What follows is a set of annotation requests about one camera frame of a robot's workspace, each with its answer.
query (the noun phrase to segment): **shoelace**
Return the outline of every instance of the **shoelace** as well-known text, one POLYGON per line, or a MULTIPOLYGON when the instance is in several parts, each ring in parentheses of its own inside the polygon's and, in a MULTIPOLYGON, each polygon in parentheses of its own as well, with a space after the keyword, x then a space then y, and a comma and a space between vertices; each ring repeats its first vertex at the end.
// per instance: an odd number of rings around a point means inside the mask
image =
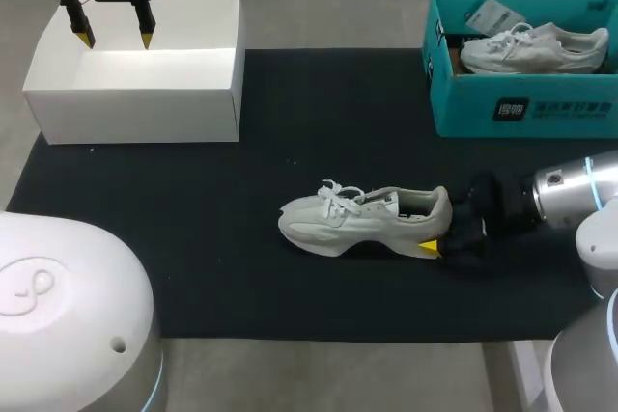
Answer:
POLYGON ((335 214, 339 211, 349 211, 352 214, 360 214, 360 205, 354 200, 341 197, 340 194, 355 192, 358 194, 357 196, 360 196, 364 195, 365 192, 358 187, 342 187, 337 182, 330 179, 325 179, 323 182, 330 183, 330 187, 325 185, 318 190, 318 196, 324 198, 324 217, 327 218, 330 215, 333 206, 335 207, 335 214))
POLYGON ((503 33, 498 33, 493 36, 488 42, 488 45, 494 48, 500 48, 506 44, 506 52, 504 53, 504 57, 502 57, 502 60, 506 60, 519 43, 534 44, 539 41, 538 38, 530 36, 530 31, 532 29, 534 28, 528 23, 518 23, 513 26, 510 31, 504 31, 503 33))

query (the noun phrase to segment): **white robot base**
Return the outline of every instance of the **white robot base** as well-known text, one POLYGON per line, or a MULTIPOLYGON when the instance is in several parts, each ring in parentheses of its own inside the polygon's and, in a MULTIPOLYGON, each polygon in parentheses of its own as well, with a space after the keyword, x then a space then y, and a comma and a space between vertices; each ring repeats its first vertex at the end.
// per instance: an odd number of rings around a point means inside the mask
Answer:
POLYGON ((153 292, 117 237, 0 212, 0 412, 164 412, 153 292))

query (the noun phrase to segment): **white sneaker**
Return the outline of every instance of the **white sneaker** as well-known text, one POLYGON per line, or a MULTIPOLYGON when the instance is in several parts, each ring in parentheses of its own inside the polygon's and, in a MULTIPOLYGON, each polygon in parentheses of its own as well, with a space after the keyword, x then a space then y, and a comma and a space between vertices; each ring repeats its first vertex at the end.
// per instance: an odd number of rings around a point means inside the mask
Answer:
POLYGON ((479 74, 591 73, 603 63, 608 47, 605 28, 579 34, 553 23, 536 29, 519 23, 492 38, 466 42, 461 58, 479 74))
POLYGON ((386 187, 365 194, 332 180, 313 197, 281 210, 281 233, 294 245, 322 256, 340 256, 361 241, 379 241, 416 258, 436 254, 419 246, 448 230, 453 209, 444 187, 433 192, 386 187))

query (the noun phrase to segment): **black mat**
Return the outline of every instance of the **black mat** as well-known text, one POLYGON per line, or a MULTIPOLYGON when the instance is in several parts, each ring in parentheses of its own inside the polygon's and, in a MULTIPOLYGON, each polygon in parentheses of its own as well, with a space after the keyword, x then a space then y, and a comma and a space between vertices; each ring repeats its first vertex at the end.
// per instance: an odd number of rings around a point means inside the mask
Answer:
POLYGON ((616 142, 435 136, 417 50, 248 51, 238 144, 50 147, 40 138, 9 210, 121 238, 153 284, 166 337, 437 343, 554 337, 594 298, 572 235, 506 243, 491 278, 359 246, 312 256, 278 208, 321 179, 365 190, 466 184, 616 142))

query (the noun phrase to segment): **shoe tongue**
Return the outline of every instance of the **shoe tongue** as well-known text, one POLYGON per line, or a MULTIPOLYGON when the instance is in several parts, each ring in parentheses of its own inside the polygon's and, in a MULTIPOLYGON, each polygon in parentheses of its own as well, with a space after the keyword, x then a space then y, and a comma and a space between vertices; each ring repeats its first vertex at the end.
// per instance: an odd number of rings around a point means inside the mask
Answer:
POLYGON ((391 192, 384 197, 384 204, 395 216, 399 216, 399 195, 397 192, 391 192))
POLYGON ((360 201, 362 205, 368 203, 381 203, 392 214, 399 216, 399 195, 397 192, 385 192, 375 197, 369 193, 369 198, 360 201))

